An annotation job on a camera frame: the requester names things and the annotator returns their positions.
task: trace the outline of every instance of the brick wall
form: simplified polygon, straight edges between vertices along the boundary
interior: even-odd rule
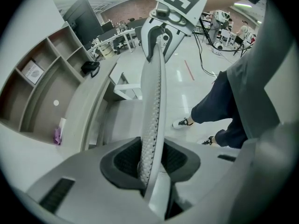
[[[233,33],[237,33],[241,26],[243,26],[243,22],[242,21],[246,21],[248,22],[248,26],[252,29],[252,31],[254,31],[256,29],[256,25],[249,20],[247,17],[244,17],[242,14],[236,12],[235,10],[231,9],[230,7],[222,9],[224,12],[230,12],[229,17],[233,20],[234,22],[234,26],[232,29]]]
[[[108,21],[108,19],[113,23],[120,20],[129,22],[128,19],[132,17],[134,17],[135,20],[139,19],[139,17],[148,17],[150,11],[156,7],[156,4],[157,1],[155,0],[129,0],[102,12],[101,15],[105,22]],[[252,28],[252,31],[256,29],[256,25],[253,22],[235,10],[228,7],[223,9],[223,11],[230,12],[230,18],[234,21],[233,33],[237,33],[241,26],[243,26],[242,20],[248,22],[248,26]]]
[[[121,20],[127,23],[129,18],[147,18],[156,4],[155,0],[129,0],[102,12],[101,15],[105,22],[110,19],[113,23]]]

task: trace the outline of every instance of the red floor marking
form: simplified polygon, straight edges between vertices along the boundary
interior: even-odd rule
[[[188,69],[188,71],[189,71],[189,73],[190,73],[190,76],[191,76],[192,80],[194,80],[194,77],[193,77],[193,75],[192,75],[192,73],[191,73],[191,71],[190,71],[190,69],[189,69],[189,66],[188,66],[188,64],[187,64],[187,61],[186,61],[186,60],[184,60],[184,61],[185,61],[185,64],[186,64],[186,66],[187,66],[187,69]]]

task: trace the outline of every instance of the computer monitor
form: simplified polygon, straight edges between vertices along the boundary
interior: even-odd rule
[[[110,31],[110,30],[112,30],[113,28],[114,28],[114,27],[113,27],[111,21],[108,21],[108,22],[106,22],[105,24],[102,25],[103,32]]]
[[[88,0],[77,0],[63,19],[70,24],[84,46],[104,33]]]

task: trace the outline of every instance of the pink object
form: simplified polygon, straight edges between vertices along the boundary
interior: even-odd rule
[[[57,144],[57,145],[61,144],[60,134],[61,134],[61,129],[60,129],[60,127],[57,127],[54,132],[54,139],[53,139],[54,144]]]

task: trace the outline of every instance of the shelf compartment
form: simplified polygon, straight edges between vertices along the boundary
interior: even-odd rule
[[[75,34],[73,34],[73,31],[71,31],[71,28],[67,26],[52,34],[49,39],[61,56],[67,59],[81,46],[74,36]]]
[[[87,51],[84,49],[84,47],[81,47],[76,52],[74,52],[68,59],[67,62],[75,69],[76,72],[78,72],[82,77],[85,76],[85,74],[81,70],[81,66],[87,62],[87,61],[93,61],[93,59],[90,58]]]
[[[15,71],[21,76],[29,85],[31,85],[33,88],[35,87],[35,84],[31,82],[18,68],[15,68]]]
[[[33,87],[14,70],[0,96],[0,120],[4,125],[18,130],[32,90]]]
[[[36,86],[26,106],[20,131],[53,143],[54,130],[65,113],[80,82],[60,57]]]
[[[57,57],[49,40],[44,39],[22,58],[16,68],[22,71],[25,65],[33,60],[42,70],[47,70]]]

